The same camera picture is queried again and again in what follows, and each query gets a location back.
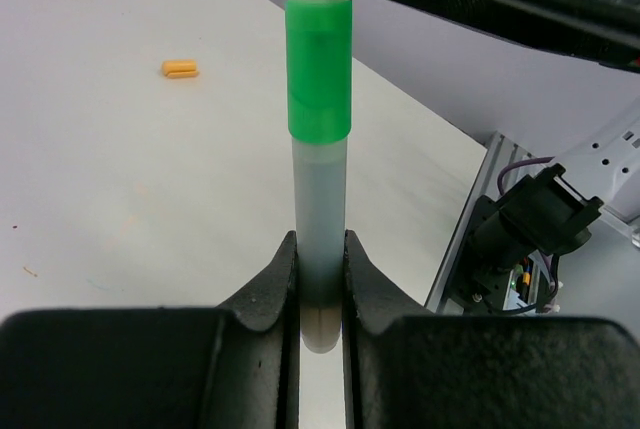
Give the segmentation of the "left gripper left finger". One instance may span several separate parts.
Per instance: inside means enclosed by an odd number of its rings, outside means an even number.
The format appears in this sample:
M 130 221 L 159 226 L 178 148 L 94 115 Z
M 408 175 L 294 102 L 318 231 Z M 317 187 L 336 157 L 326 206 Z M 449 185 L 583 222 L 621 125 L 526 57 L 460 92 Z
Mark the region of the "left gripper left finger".
M 299 426 L 300 309 L 296 233 L 220 308 L 214 345 L 216 428 Z

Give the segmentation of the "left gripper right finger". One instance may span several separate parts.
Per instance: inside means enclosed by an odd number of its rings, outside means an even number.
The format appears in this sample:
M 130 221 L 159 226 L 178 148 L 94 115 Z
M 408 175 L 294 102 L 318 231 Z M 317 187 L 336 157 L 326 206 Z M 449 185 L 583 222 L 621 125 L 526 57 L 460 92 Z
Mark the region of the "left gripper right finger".
M 370 260 L 359 237 L 345 234 L 343 368 L 348 428 L 437 428 L 433 395 L 414 367 L 403 367 L 408 319 L 429 312 Z

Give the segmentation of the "pale green marker pen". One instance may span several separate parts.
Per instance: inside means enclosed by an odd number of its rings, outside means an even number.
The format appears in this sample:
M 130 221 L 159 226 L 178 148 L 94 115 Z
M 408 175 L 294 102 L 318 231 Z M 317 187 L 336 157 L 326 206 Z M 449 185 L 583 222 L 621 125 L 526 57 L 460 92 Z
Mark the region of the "pale green marker pen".
M 342 324 L 347 141 L 292 140 L 300 328 L 318 354 L 337 344 Z

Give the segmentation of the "bright green marker cap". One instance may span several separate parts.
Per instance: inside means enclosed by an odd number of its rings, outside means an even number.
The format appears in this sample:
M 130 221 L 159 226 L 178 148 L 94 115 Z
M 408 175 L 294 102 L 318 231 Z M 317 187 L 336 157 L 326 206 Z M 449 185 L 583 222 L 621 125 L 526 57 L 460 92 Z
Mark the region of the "bright green marker cap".
M 352 116 L 352 0 L 285 4 L 291 136 L 316 145 L 348 136 Z

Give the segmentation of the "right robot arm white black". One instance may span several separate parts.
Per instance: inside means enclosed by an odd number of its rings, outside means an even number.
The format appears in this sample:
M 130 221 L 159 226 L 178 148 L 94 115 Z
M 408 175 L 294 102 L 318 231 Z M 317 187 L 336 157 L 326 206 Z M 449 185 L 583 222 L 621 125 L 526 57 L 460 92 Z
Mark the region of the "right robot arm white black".
M 389 0 L 485 35 L 605 67 L 639 69 L 639 0 Z M 533 158 L 494 136 L 436 276 L 434 313 L 553 311 L 561 256 L 590 239 L 639 171 L 632 106 L 565 153 Z

